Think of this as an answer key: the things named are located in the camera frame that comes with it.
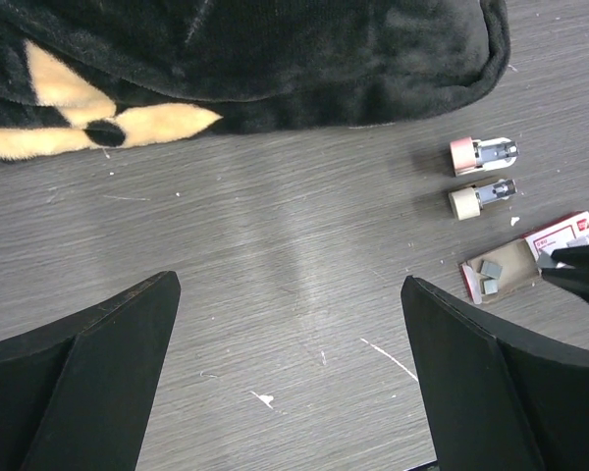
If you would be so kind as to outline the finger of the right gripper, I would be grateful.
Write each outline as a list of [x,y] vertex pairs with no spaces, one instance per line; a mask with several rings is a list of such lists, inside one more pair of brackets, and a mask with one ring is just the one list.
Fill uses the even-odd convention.
[[541,270],[563,267],[589,269],[589,244],[554,249],[550,254],[542,251],[537,266]]
[[589,269],[545,269],[542,278],[550,284],[567,290],[589,304]]

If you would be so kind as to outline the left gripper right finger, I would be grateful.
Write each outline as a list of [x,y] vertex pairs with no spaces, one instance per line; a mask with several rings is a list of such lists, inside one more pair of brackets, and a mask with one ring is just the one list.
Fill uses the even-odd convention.
[[589,350],[413,276],[402,312],[441,470],[589,470]]

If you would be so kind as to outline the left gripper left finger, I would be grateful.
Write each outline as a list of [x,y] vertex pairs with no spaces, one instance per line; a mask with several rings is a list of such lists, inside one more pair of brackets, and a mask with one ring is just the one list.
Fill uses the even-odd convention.
[[160,272],[0,341],[0,470],[133,470],[181,296]]

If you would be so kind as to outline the red white staple box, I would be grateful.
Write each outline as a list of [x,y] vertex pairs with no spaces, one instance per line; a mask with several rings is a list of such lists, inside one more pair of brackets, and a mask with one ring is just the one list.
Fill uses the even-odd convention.
[[[468,296],[476,305],[496,302],[539,278],[541,269],[537,260],[542,251],[550,254],[554,249],[585,244],[589,244],[589,212],[569,213],[463,262],[460,271]],[[479,273],[483,260],[503,267],[498,294],[485,296],[482,293],[482,280],[488,279]]]

